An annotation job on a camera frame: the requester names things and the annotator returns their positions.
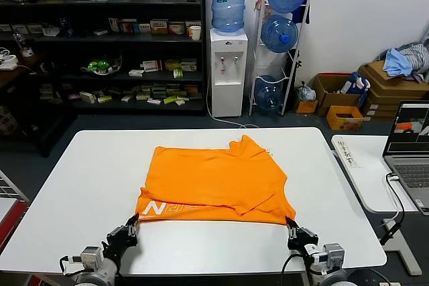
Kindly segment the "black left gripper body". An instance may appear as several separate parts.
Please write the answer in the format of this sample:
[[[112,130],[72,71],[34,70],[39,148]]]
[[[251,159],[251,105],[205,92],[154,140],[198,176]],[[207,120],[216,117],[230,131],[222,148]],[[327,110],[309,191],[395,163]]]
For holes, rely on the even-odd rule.
[[[105,259],[120,261],[126,250],[137,245],[136,236],[117,235],[114,238],[107,238],[103,242],[103,256]]]

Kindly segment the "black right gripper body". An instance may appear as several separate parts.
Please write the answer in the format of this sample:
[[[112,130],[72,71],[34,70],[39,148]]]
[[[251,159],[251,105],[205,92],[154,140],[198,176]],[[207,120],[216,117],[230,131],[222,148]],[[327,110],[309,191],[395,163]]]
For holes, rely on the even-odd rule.
[[[318,235],[305,231],[289,231],[288,249],[298,251],[301,255],[308,255],[308,247],[318,244]]]

